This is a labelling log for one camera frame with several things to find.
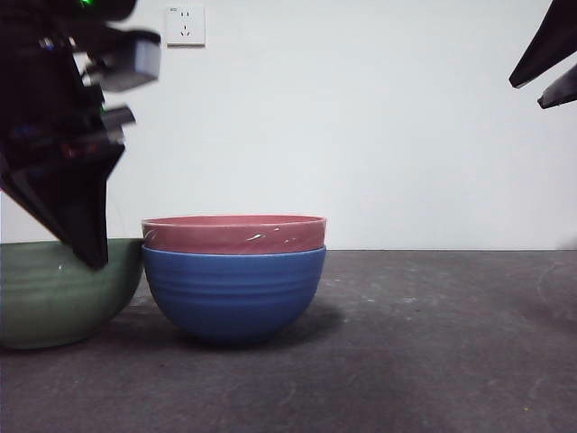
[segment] green bowl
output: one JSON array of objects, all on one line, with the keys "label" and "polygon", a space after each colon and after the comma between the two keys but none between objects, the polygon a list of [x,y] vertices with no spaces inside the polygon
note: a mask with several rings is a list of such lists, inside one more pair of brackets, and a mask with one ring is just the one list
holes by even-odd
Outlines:
[{"label": "green bowl", "polygon": [[110,239],[93,271],[58,242],[0,245],[0,345],[74,343],[123,310],[142,275],[142,240]]}]

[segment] bowl rim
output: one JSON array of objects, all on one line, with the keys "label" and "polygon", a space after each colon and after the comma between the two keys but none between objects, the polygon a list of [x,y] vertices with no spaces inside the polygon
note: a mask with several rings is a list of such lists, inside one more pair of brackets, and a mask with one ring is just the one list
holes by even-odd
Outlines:
[{"label": "bowl rim", "polygon": [[157,255],[164,255],[164,256],[172,256],[172,257],[190,257],[190,258],[207,258],[207,259],[215,259],[215,260],[223,260],[223,259],[230,259],[234,258],[236,260],[242,260],[246,258],[251,259],[270,259],[271,257],[297,257],[300,255],[315,255],[326,253],[328,250],[326,249],[326,245],[323,245],[321,248],[316,248],[314,250],[306,250],[306,251],[296,251],[294,253],[265,253],[265,254],[203,254],[203,253],[179,253],[176,251],[164,251],[164,250],[155,250],[153,248],[149,248],[146,245],[142,246],[142,251],[146,253],[152,253]]},{"label": "bowl rim", "polygon": [[[286,221],[286,222],[253,222],[253,223],[215,223],[215,224],[195,224],[194,222],[180,223],[186,219],[200,219],[200,218],[243,218],[243,217],[262,217],[262,218],[301,218],[304,221]],[[176,228],[198,228],[198,229],[211,229],[211,228],[222,228],[222,227],[262,227],[262,226],[302,226],[302,225],[317,225],[326,224],[326,217],[324,216],[310,216],[310,215],[300,215],[300,214],[213,214],[213,215],[181,215],[181,216],[163,216],[156,218],[147,218],[142,220],[143,226],[152,227],[176,227]]]}]

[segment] pink bowl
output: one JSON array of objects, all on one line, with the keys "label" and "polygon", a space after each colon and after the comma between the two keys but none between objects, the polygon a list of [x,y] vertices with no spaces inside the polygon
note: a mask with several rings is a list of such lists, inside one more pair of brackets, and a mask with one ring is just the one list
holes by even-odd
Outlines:
[{"label": "pink bowl", "polygon": [[325,227],[319,216],[175,216],[142,221],[142,234],[144,246],[175,253],[297,253],[322,248]]}]

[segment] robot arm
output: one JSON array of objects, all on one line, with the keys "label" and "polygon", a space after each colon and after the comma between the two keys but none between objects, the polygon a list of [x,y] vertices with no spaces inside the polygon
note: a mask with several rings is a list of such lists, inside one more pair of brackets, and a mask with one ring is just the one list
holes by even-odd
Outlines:
[{"label": "robot arm", "polygon": [[[160,36],[123,32],[135,0],[0,0],[0,188],[89,266],[107,263],[106,181],[127,106],[104,91],[157,79]],[[80,74],[74,54],[90,58]],[[84,77],[90,78],[85,85]]]},{"label": "robot arm", "polygon": [[[511,74],[515,88],[524,86],[577,51],[577,2],[553,0],[545,19]],[[577,66],[557,79],[538,99],[542,108],[577,99]]]}]

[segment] white wall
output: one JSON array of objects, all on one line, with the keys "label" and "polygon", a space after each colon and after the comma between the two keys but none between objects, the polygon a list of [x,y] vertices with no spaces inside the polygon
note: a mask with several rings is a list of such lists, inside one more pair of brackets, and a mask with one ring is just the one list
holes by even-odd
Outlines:
[{"label": "white wall", "polygon": [[[162,28],[172,2],[141,0]],[[549,249],[577,236],[577,105],[508,76],[549,0],[206,0],[204,50],[121,96],[109,234],[204,213],[329,218],[331,248]],[[9,200],[4,241],[50,236]]]}]

